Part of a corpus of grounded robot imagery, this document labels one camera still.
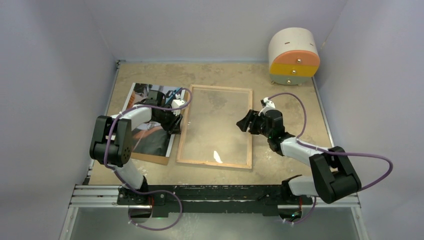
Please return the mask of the wooden picture frame with glass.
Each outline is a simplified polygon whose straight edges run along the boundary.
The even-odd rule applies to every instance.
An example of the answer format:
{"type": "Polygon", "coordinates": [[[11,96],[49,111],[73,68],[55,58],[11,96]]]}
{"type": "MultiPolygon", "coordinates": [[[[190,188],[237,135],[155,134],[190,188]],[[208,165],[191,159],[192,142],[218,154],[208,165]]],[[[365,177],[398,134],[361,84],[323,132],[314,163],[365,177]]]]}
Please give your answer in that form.
{"type": "Polygon", "coordinates": [[[176,162],[251,170],[252,136],[236,123],[253,107],[253,90],[192,84],[184,110],[176,162]]]}

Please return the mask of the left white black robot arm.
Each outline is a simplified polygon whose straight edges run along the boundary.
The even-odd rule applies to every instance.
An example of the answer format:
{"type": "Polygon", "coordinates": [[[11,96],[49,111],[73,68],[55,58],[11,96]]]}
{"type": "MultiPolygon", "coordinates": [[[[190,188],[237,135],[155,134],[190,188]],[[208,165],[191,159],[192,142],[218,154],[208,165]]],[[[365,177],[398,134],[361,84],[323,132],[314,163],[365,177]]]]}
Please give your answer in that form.
{"type": "Polygon", "coordinates": [[[111,170],[121,181],[124,189],[130,191],[129,197],[138,205],[146,203],[149,196],[167,194],[167,190],[149,190],[147,179],[138,172],[130,160],[133,152],[133,130],[142,124],[155,122],[166,135],[181,133],[181,111],[189,106],[193,99],[190,90],[189,98],[184,100],[177,91],[170,103],[166,95],[155,91],[147,98],[135,103],[132,107],[118,114],[100,115],[95,121],[89,156],[111,170]]]}

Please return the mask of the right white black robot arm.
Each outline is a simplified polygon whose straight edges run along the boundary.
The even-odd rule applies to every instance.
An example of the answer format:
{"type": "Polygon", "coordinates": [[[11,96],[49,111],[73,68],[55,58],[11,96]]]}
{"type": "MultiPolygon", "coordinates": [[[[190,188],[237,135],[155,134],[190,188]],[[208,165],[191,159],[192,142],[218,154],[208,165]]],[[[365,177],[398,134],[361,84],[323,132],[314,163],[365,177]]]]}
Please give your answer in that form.
{"type": "Polygon", "coordinates": [[[282,181],[280,196],[284,202],[292,204],[300,196],[310,196],[331,204],[361,190],[361,180],[343,148],[307,147],[286,131],[280,111],[251,109],[236,126],[242,132],[265,136],[273,152],[310,167],[311,176],[296,175],[282,181]]]}

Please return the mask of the printed photo sheet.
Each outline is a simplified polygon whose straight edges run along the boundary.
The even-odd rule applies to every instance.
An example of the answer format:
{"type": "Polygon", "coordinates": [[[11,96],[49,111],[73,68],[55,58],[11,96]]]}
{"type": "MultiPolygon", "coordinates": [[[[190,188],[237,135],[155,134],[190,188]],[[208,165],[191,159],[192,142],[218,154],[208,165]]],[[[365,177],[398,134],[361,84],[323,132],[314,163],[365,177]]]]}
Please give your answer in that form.
{"type": "MultiPolygon", "coordinates": [[[[150,105],[175,109],[184,104],[186,90],[182,87],[133,83],[123,110],[138,105],[150,105]]],[[[182,111],[151,109],[151,119],[132,130],[132,155],[138,160],[152,162],[154,158],[167,160],[170,157],[176,134],[181,132],[182,111]]]]}

